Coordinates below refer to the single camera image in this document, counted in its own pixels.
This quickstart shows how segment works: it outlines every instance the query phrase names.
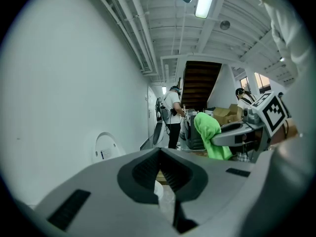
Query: green cloth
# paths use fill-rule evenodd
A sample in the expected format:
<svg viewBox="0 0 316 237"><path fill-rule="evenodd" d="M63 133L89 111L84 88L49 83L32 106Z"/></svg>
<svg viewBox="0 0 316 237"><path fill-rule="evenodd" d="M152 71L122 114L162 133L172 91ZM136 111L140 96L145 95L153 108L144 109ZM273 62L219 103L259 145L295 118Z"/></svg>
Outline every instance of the green cloth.
<svg viewBox="0 0 316 237"><path fill-rule="evenodd" d="M221 133L221 126L217 120L206 113L198 113L194 118L194 126L201 135L208 157L219 160L227 160L232 157L229 147L212 145L210 139L215 134Z"/></svg>

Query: ceiling light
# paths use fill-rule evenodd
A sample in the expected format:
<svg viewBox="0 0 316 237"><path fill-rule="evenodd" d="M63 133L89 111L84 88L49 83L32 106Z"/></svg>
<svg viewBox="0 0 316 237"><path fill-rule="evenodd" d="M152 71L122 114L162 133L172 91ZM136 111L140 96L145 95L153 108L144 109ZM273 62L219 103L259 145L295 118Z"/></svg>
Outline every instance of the ceiling light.
<svg viewBox="0 0 316 237"><path fill-rule="evenodd" d="M198 18L207 18L208 11L211 7L213 0L198 0L197 9L195 12L196 17Z"/></svg>

